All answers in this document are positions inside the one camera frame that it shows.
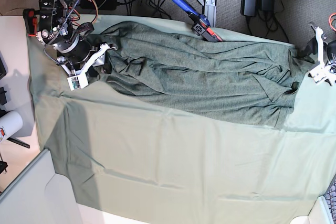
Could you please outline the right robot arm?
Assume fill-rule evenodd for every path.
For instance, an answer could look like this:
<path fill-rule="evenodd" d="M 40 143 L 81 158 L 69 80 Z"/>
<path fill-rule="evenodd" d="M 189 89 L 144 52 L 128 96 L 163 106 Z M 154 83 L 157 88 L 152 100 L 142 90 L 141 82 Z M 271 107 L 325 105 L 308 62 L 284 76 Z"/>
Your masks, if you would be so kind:
<path fill-rule="evenodd" d="M 97 69 L 107 72 L 110 68 L 105 59 L 111 45 L 90 40 L 97 17 L 90 22 L 80 23 L 76 8 L 82 0 L 39 0 L 39 22 L 36 38 L 44 45 L 57 51 L 57 57 L 46 56 L 62 67 L 68 76 L 84 73 L 95 77 Z"/>

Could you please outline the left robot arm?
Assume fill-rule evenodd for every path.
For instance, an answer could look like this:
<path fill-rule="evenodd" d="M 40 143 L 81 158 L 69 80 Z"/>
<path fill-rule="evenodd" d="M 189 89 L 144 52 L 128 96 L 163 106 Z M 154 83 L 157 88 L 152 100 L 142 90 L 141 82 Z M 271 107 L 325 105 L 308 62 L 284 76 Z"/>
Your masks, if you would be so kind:
<path fill-rule="evenodd" d="M 329 27 L 335 33 L 335 13 L 332 13 L 328 19 Z M 321 35 L 323 42 L 324 58 L 327 59 L 326 64 L 335 63 L 335 40 L 329 38 L 324 32 Z M 314 35 L 302 50 L 301 54 L 305 57 L 310 54 L 316 55 L 318 53 L 318 43 Z"/>

